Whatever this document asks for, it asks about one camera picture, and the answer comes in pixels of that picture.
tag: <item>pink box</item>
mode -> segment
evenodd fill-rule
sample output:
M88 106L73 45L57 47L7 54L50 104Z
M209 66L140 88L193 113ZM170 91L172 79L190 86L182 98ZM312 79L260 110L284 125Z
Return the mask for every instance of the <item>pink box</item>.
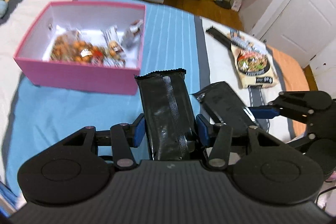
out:
M138 86L134 75L140 74L144 41L146 6L109 1L50 2L24 35L14 60L35 85L134 95ZM56 26L103 30L117 25L124 31L135 20L144 21L138 60L135 68L116 68L78 64L75 62L43 61L42 57Z

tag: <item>snack package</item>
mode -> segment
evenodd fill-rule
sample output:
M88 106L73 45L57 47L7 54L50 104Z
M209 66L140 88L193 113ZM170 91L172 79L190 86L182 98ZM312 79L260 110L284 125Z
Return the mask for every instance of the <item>snack package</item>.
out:
M142 25L143 20L137 20L130 25L122 37L123 47L130 48L137 42L137 37L140 37L140 28Z
M63 32L55 39L50 59L59 61L79 62L103 66L125 67L125 60L120 57L122 47L113 40L119 51L112 50L111 39L118 40L115 28L107 30L71 30Z
M274 87L279 83L273 64L269 62L266 45L257 39L253 42L245 39L239 31L226 34L233 41L240 40L248 44L247 49L242 49L231 44L231 51L235 60L236 70L241 80L242 88Z
M207 29L206 33L231 50L242 88L268 88L279 83L274 65L270 62L273 59L264 43L229 27L224 34L214 27Z
M193 96L214 122L231 126L234 137L247 136L249 126L259 126L249 108L226 82L210 84Z
M184 69L135 76L146 119L151 160L189 160L202 153Z

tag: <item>white door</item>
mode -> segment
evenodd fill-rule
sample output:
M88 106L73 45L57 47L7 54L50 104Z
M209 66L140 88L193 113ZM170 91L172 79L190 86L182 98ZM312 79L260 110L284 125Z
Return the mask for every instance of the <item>white door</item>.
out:
M336 37L336 0L291 0L262 37L304 68Z

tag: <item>black plastic wrapper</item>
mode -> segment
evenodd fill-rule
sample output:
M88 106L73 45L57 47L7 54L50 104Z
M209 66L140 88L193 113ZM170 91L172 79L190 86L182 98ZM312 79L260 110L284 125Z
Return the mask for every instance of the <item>black plastic wrapper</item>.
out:
M196 153L195 119L185 74L186 70L177 69L135 76L152 160L188 160Z
M214 122L234 129L233 137L247 136L248 127L258 125L248 107L226 82L210 84L193 95Z

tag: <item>orange blanket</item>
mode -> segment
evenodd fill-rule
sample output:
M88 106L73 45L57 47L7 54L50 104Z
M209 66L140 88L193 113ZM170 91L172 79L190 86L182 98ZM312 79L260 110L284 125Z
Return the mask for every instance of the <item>orange blanket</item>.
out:
M286 91L308 91L309 86L305 74L298 62L291 56L268 46L273 51L273 58L279 64L283 79L286 85ZM299 136L306 130L306 125L293 121L295 135Z

